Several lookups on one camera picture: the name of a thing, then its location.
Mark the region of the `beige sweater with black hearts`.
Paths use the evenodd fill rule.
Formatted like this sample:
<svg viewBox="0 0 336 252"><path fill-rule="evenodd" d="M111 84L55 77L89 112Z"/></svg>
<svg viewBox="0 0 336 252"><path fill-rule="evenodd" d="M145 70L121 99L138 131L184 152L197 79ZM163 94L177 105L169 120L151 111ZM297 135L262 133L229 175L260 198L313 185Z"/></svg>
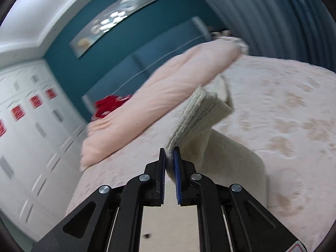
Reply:
<svg viewBox="0 0 336 252"><path fill-rule="evenodd" d="M175 179L173 150L179 147L181 157L192 162L198 173L216 184L240 184L260 203L266 204L266 172L262 159L213 128L233 112L230 86L223 75L218 75L206 87L198 87L166 142L167 175Z"/></svg>

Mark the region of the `white wardrobe with red stickers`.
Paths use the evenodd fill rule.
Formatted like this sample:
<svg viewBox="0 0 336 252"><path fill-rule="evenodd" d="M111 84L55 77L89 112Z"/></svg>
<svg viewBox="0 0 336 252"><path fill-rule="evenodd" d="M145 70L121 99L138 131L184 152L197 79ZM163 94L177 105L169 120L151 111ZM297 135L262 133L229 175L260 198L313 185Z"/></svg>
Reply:
<svg viewBox="0 0 336 252"><path fill-rule="evenodd" d="M1 211L35 241L66 215L85 126L46 61L1 70Z"/></svg>

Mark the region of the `red garment near headboard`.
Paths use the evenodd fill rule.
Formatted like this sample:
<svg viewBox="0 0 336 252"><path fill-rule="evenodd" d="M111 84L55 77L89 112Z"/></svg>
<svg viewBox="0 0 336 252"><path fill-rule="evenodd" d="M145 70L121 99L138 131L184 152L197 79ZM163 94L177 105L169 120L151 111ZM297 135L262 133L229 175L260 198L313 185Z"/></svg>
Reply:
<svg viewBox="0 0 336 252"><path fill-rule="evenodd" d="M94 121L106 117L109 113L126 103L131 96L131 94L127 96L108 95L105 98L96 101L94 105L96 110L92 116L92 120Z"/></svg>

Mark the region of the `teal upholstered headboard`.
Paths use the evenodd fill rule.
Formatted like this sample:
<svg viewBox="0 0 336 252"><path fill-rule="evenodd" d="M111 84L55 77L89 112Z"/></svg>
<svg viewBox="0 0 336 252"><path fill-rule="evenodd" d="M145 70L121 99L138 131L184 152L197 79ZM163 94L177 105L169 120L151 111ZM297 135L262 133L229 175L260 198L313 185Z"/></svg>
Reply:
<svg viewBox="0 0 336 252"><path fill-rule="evenodd" d="M127 96L135 93L165 62L210 40L212 38L206 25L200 17L193 17L129 54L90 88L82 101L93 114L97 101L108 95Z"/></svg>

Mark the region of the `pink folded duvet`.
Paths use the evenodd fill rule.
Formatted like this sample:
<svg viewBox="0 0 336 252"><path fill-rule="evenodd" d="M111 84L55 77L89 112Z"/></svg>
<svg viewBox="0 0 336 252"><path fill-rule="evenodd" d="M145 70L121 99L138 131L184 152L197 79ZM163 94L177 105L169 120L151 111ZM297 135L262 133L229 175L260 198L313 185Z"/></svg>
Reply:
<svg viewBox="0 0 336 252"><path fill-rule="evenodd" d="M80 169L85 171L125 147L242 54L234 40L220 38L174 56L155 70L125 104L87 126Z"/></svg>

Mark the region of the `blue-grey curtain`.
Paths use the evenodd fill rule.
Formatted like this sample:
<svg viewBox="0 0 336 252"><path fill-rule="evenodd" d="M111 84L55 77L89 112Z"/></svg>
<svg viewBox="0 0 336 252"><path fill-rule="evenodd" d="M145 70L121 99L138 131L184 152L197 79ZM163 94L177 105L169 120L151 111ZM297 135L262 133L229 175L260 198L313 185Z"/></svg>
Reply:
<svg viewBox="0 0 336 252"><path fill-rule="evenodd" d="M205 0L253 56L335 71L335 20L321 0Z"/></svg>

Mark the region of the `framed wall picture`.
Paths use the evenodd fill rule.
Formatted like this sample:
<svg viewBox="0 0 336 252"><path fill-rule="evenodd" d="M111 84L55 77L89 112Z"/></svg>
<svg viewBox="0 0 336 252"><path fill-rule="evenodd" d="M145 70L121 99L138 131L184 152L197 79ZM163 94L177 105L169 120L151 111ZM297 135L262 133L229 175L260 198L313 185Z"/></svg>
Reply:
<svg viewBox="0 0 336 252"><path fill-rule="evenodd" d="M105 33L124 19L157 0L117 0L88 22L70 41L76 58L80 58Z"/></svg>

